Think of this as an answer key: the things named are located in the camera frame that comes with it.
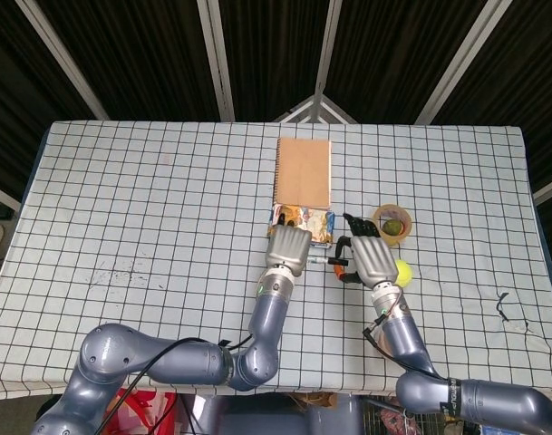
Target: robotic hand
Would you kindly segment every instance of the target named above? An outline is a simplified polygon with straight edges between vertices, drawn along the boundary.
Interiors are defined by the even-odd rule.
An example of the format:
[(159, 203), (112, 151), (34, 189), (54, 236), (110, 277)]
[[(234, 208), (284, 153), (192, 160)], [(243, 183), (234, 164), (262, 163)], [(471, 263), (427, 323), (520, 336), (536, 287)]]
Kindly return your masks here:
[[(391, 251), (374, 223), (344, 214), (353, 237), (340, 237), (336, 257), (350, 247), (356, 272), (335, 267), (339, 279), (363, 283), (372, 290), (378, 318), (364, 330), (366, 339), (406, 373), (396, 384), (396, 395), (408, 411), (444, 412), (465, 421), (515, 430), (525, 434), (552, 434), (552, 402), (541, 392), (521, 386), (478, 380), (445, 379), (437, 374), (402, 289), (394, 284), (398, 271)], [(383, 351), (372, 337), (382, 327), (390, 349)]]
[(187, 385), (229, 385), (248, 391), (278, 370), (277, 344), (286, 319), (294, 279), (307, 260), (309, 231), (277, 226), (266, 251), (249, 321), (252, 342), (239, 353), (198, 338), (177, 342), (150, 337), (121, 324), (91, 331), (80, 350), (62, 398), (36, 423), (32, 435), (96, 435), (106, 407), (127, 375), (146, 373), (153, 381)]

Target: wire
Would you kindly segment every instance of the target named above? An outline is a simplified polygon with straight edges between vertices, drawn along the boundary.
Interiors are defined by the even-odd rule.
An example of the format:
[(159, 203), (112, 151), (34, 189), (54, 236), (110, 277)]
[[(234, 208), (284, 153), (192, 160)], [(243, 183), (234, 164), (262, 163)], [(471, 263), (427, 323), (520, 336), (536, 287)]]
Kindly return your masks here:
[(508, 292), (502, 293), (501, 296), (499, 297), (499, 300), (497, 301), (497, 304), (495, 305), (495, 309), (497, 310), (499, 315), (503, 318), (503, 322), (509, 321), (508, 317), (505, 315), (505, 313), (503, 313), (503, 310), (501, 309), (501, 303), (503, 302), (503, 299), (505, 299), (505, 297), (508, 295), (509, 295)]
[(118, 401), (114, 404), (111, 411), (108, 413), (106, 418), (102, 421), (99, 428), (94, 432), (94, 435), (100, 435), (104, 428), (106, 428), (106, 425), (111, 421), (112, 417), (114, 417), (114, 414), (116, 411), (121, 407), (121, 405), (124, 403), (124, 401), (129, 397), (134, 390), (134, 387), (137, 386), (137, 383), (139, 383), (140, 379), (150, 370), (150, 368), (155, 365), (155, 363), (160, 360), (163, 356), (165, 356), (167, 353), (175, 349), (177, 346), (180, 346), (184, 343), (208, 343), (207, 340), (203, 340), (201, 338), (183, 338), (181, 340), (177, 340), (174, 343), (171, 343), (169, 346), (167, 346), (165, 349), (157, 353), (152, 360), (149, 361), (147, 365), (145, 365), (144, 369), (142, 369), (134, 381), (131, 382), (129, 387), (127, 388), (127, 391), (124, 392), (124, 394), (118, 399)]
[(245, 343), (247, 343), (249, 340), (251, 340), (253, 337), (253, 334), (250, 334), (247, 336), (247, 338), (241, 342), (239, 342), (238, 344), (235, 344), (233, 346), (229, 346), (228, 347), (228, 351), (235, 351), (236, 349), (239, 349), (241, 346), (243, 346)]
[(370, 343), (373, 346), (373, 348), (376, 349), (387, 360), (391, 360), (393, 363), (399, 364), (404, 370), (408, 370), (410, 372), (422, 373), (424, 375), (430, 376), (431, 378), (438, 379), (440, 381), (446, 381), (445, 378), (443, 378), (437, 373), (427, 372), (426, 370), (420, 369), (419, 367), (413, 367), (412, 365), (409, 365), (406, 362), (397, 360), (392, 355), (388, 354), (381, 346), (378, 345), (378, 343), (373, 339), (371, 332), (372, 332), (372, 329), (366, 328), (363, 331), (364, 338), (366, 338), (368, 343)]
[(169, 413), (173, 410), (173, 408), (175, 408), (175, 405), (177, 404), (177, 399), (178, 399), (179, 395), (178, 394), (175, 394), (175, 400), (173, 401), (173, 404), (170, 405), (170, 407), (163, 413), (163, 415), (160, 417), (160, 419), (155, 423), (155, 425), (150, 428), (149, 432), (147, 433), (147, 435), (154, 435), (155, 433), (155, 430), (157, 430), (157, 428), (160, 426), (160, 424), (167, 418), (167, 416), (169, 415)]
[(391, 403), (388, 403), (386, 401), (377, 401), (376, 399), (373, 399), (369, 396), (364, 396), (363, 400), (370, 403), (371, 405), (377, 406), (379, 408), (383, 408), (388, 411), (396, 412), (397, 414), (402, 414), (404, 411), (406, 411), (404, 408), (393, 405)]
[(371, 326), (367, 327), (366, 329), (364, 329), (363, 331), (363, 335), (364, 335), (364, 338), (366, 338), (366, 340), (368, 341), (368, 343), (370, 343), (374, 349), (376, 349), (378, 351), (378, 353), (380, 355), (382, 355), (384, 358), (386, 358), (387, 360), (391, 360), (393, 363), (397, 363), (398, 365), (400, 365), (404, 370), (408, 370), (410, 372), (419, 372), (419, 373), (422, 373), (422, 374), (425, 374), (427, 376), (430, 376), (431, 378), (435, 378), (435, 379), (439, 379), (441, 381), (446, 381), (445, 378), (443, 378), (442, 376), (440, 376), (439, 374), (437, 373), (433, 373), (433, 372), (428, 372), (426, 370), (423, 370), (423, 369), (420, 369), (419, 367), (413, 367), (412, 365), (409, 365), (407, 364), (406, 362), (403, 362), (403, 361), (400, 361), (400, 360), (397, 360), (396, 358), (394, 358), (392, 355), (388, 354), (377, 342), (376, 340), (374, 340), (373, 338), (373, 331), (374, 329), (377, 327), (377, 326), (380, 326), (382, 324), (382, 322), (384, 322), (385, 319), (387, 319), (388, 317), (390, 317), (390, 315), (392, 314), (392, 311), (394, 310), (394, 307), (401, 301), (402, 299), (402, 287), (399, 287), (399, 295), (397, 296), (396, 299), (394, 299), (394, 302), (391, 304), (391, 307), (388, 309), (388, 311), (384, 314), (381, 314), (380, 317), (378, 317), (376, 320), (374, 320), (374, 322), (371, 324)]
[(185, 399), (183, 399), (182, 394), (179, 395), (179, 398), (181, 400), (181, 403), (183, 404), (183, 408), (185, 409), (185, 413), (187, 414), (187, 418), (189, 419), (189, 427), (191, 428), (191, 433), (193, 433), (193, 435), (197, 435), (197, 433), (195, 432), (195, 426), (193, 426), (193, 419), (192, 419), (192, 415), (191, 415), (191, 410), (187, 406), (187, 403), (185, 403)]

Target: notebook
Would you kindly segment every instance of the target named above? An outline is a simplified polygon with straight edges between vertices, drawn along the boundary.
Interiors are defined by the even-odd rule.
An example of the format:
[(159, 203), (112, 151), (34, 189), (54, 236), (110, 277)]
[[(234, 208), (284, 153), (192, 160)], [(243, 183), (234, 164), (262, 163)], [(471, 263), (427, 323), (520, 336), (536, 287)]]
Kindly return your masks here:
[(274, 202), (330, 208), (330, 141), (280, 138)]

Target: grid pattern tablecloth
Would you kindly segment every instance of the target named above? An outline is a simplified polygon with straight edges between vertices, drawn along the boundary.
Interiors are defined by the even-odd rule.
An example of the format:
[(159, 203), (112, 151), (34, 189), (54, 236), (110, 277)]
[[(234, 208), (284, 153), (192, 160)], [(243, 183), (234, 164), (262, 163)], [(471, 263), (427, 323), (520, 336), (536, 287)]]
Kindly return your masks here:
[[(0, 397), (61, 391), (105, 322), (245, 337), (279, 137), (332, 141), (337, 214), (410, 211), (393, 252), (414, 270), (405, 294), (441, 374), (552, 391), (552, 289), (519, 129), (75, 121), (51, 128), (1, 271)], [(260, 391), (393, 391), (402, 371), (362, 337), (370, 305), (309, 265)]]

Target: floor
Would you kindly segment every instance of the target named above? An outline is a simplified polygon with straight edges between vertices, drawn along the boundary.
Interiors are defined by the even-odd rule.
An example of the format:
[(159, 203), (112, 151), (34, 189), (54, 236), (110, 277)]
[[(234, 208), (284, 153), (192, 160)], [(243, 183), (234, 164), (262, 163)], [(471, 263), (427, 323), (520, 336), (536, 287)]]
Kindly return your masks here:
[[(12, 240), (16, 219), (0, 220), (4, 226), (4, 240), (0, 244), (0, 258)], [(21, 397), (0, 401), (0, 435), (27, 435), (34, 426), (35, 415), (50, 396)]]

